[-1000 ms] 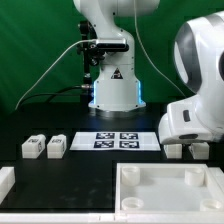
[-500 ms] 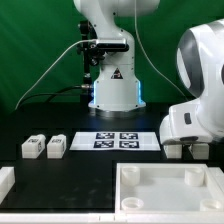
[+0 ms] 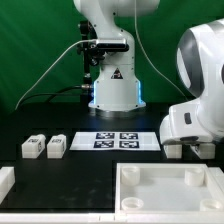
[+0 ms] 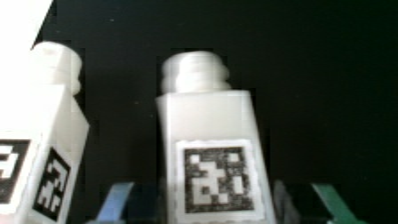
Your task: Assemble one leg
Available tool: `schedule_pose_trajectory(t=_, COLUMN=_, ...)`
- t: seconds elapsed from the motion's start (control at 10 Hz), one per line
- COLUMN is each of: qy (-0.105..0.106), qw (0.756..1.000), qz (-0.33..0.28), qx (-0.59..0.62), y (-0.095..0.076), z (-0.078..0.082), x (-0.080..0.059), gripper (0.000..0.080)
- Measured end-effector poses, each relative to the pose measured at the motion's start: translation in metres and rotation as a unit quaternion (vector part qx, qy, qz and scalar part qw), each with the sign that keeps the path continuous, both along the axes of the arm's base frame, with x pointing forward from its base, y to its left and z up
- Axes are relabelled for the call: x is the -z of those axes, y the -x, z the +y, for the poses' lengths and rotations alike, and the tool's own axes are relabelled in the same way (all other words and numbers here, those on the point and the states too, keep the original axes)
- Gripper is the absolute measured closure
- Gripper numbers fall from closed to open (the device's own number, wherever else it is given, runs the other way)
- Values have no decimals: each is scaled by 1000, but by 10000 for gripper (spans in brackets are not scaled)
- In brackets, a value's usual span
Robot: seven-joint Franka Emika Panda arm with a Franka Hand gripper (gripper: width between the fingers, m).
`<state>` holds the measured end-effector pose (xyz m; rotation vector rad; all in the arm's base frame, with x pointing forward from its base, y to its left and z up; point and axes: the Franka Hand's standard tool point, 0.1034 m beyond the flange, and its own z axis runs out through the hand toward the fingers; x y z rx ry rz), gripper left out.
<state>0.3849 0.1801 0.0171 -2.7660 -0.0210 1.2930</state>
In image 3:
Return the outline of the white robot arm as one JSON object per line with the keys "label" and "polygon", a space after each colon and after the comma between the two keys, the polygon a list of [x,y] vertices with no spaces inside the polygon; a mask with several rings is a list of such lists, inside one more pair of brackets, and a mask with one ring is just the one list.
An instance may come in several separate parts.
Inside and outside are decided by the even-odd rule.
{"label": "white robot arm", "polygon": [[[100,54],[100,75],[89,107],[103,114],[143,108],[134,73],[135,41],[114,22],[116,16],[145,15],[160,0],[73,0],[96,32],[90,49]],[[224,138],[224,19],[188,29],[176,63],[185,87],[195,96],[169,108],[160,126],[163,145],[210,143]]]}

